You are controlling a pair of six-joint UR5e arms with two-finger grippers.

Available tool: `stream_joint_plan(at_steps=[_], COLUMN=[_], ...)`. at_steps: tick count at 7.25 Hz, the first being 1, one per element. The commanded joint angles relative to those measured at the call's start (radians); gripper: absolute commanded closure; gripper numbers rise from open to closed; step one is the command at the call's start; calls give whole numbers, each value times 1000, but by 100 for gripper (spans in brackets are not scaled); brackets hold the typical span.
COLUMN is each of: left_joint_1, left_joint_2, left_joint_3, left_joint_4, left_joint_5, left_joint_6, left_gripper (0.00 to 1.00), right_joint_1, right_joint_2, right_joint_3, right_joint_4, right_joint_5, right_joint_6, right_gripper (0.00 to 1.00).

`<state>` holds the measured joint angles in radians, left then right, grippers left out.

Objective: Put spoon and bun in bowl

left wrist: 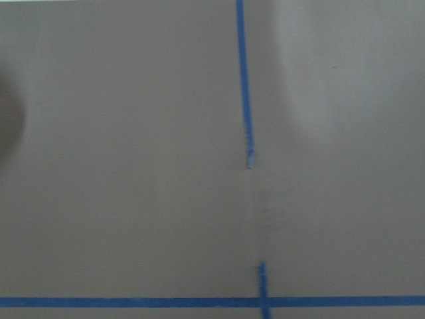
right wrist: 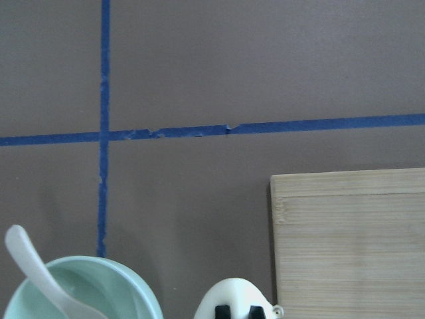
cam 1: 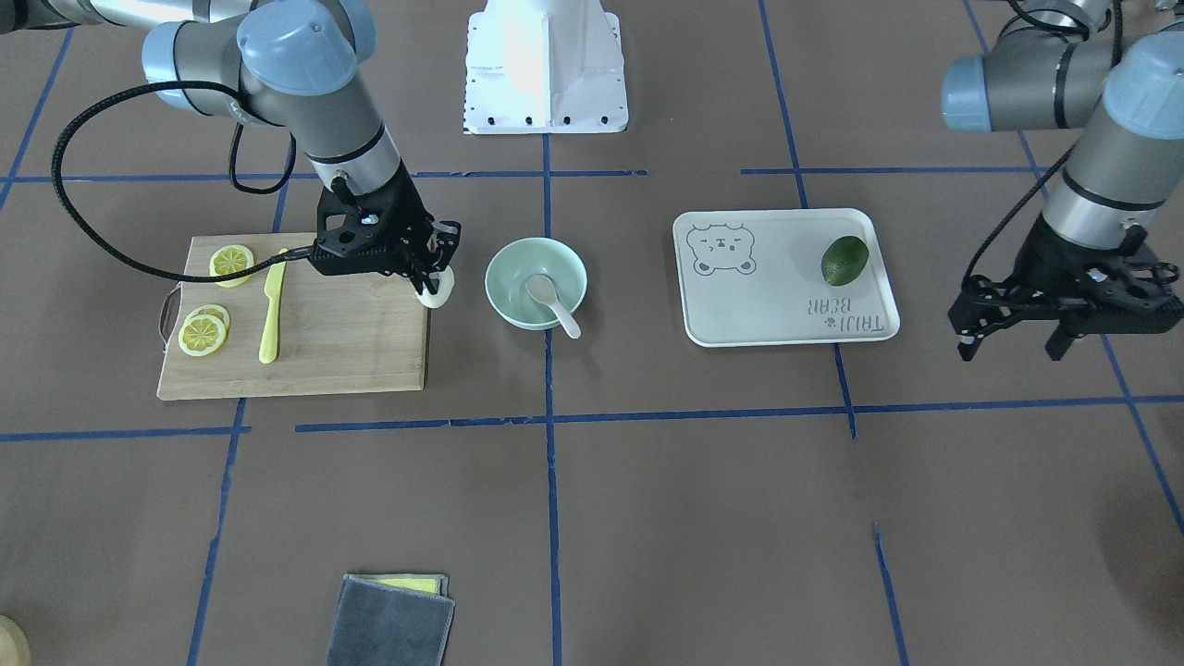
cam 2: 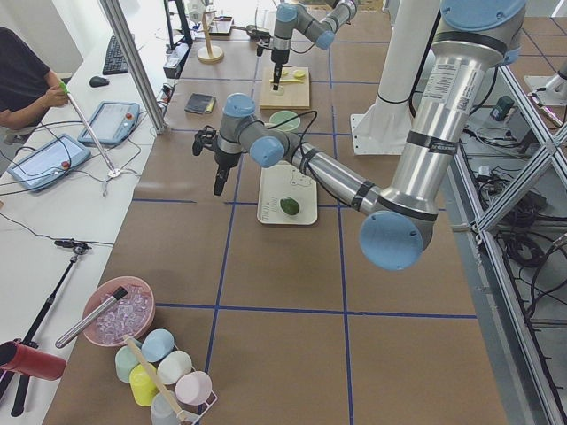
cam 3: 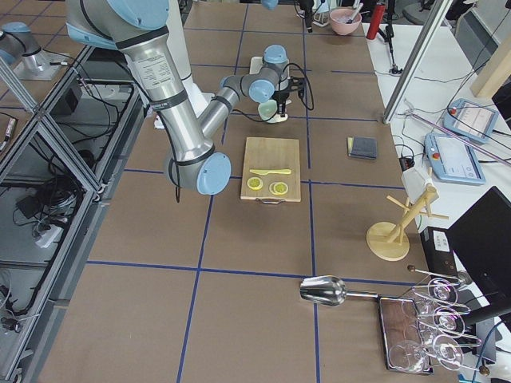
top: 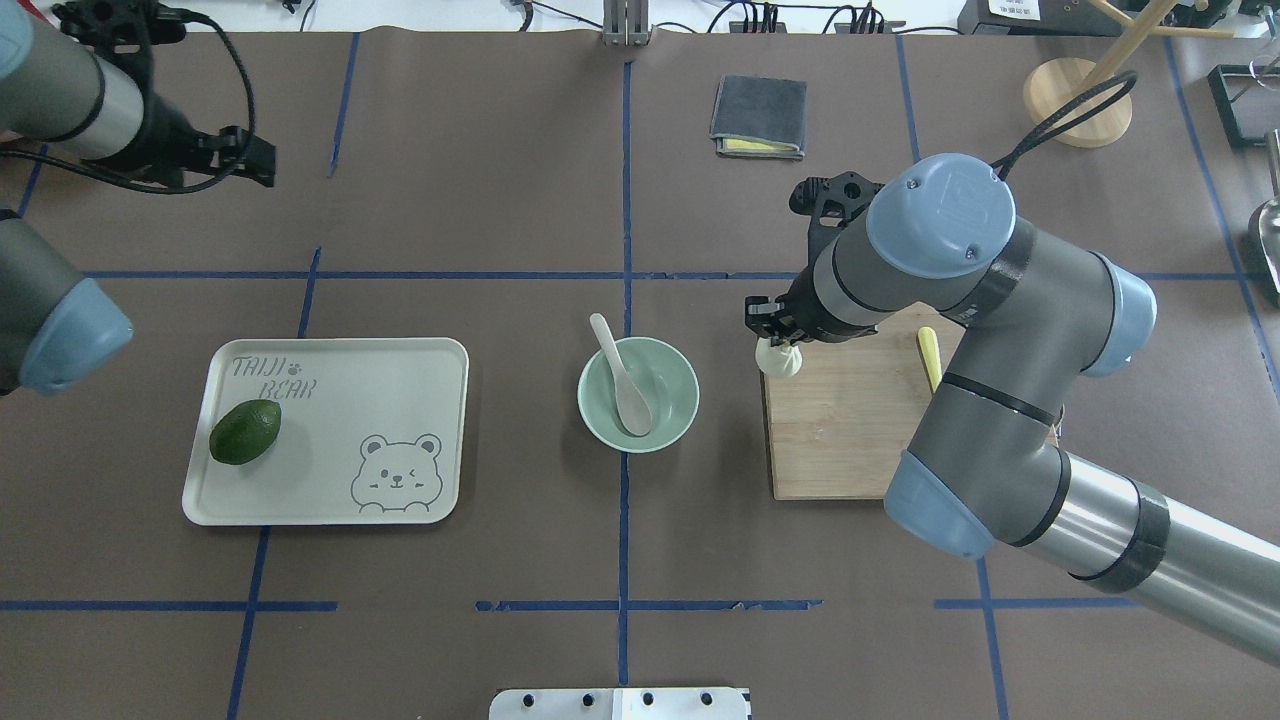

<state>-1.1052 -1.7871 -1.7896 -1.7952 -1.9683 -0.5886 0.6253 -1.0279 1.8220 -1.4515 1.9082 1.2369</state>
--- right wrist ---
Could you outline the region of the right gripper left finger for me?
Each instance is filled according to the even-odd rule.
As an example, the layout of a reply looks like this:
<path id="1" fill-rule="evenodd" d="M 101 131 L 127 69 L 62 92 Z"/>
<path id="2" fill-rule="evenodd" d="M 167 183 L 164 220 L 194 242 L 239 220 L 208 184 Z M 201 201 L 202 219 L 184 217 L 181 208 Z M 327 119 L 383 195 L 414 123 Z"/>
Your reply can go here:
<path id="1" fill-rule="evenodd" d="M 215 319 L 230 319 L 230 306 L 229 305 L 218 305 L 214 309 Z"/>

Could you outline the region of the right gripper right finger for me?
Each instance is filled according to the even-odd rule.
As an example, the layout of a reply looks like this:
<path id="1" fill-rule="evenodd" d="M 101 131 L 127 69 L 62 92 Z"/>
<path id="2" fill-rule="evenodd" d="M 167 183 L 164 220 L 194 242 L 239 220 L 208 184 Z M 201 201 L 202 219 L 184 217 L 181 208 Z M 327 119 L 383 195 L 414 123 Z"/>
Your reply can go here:
<path id="1" fill-rule="evenodd" d="M 251 306 L 248 319 L 265 319 L 265 311 L 261 306 Z"/>

